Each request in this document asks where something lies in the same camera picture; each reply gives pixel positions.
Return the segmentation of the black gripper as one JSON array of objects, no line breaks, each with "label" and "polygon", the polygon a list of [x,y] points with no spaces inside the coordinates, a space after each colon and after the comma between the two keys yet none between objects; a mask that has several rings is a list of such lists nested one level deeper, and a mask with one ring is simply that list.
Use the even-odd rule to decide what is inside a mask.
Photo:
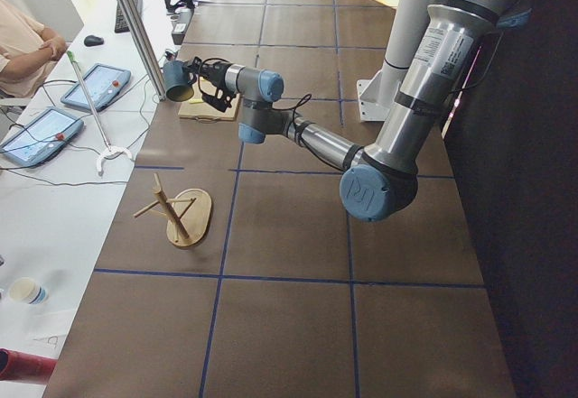
[{"label": "black gripper", "polygon": [[228,89],[225,80],[228,70],[227,60],[219,58],[202,60],[199,57],[194,57],[192,60],[185,61],[182,69],[186,73],[191,73],[185,75],[186,85],[193,85],[197,83],[200,78],[204,78],[216,89]]}]

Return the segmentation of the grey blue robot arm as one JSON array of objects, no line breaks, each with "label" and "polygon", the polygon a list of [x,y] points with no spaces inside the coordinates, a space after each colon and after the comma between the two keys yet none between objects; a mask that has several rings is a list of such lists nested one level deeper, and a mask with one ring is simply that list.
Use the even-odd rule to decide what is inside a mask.
[{"label": "grey blue robot arm", "polygon": [[282,77],[213,58],[179,69],[187,87],[203,80],[216,92],[205,101],[218,110],[239,97],[238,136],[262,143],[281,134],[342,171],[340,199],[355,218],[378,221],[407,207],[417,192],[417,155],[441,116],[446,98],[485,35],[524,24],[530,0],[400,0],[381,69],[364,91],[385,120],[377,139],[355,144],[299,116],[277,109]]}]

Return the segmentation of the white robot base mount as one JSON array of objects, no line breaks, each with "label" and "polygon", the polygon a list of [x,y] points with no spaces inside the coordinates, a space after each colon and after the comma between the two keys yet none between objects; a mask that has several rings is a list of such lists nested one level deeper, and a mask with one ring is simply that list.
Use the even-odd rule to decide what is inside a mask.
[{"label": "white robot base mount", "polygon": [[393,106],[405,73],[402,70],[380,69],[372,79],[357,81],[359,116],[362,121],[384,121]]}]

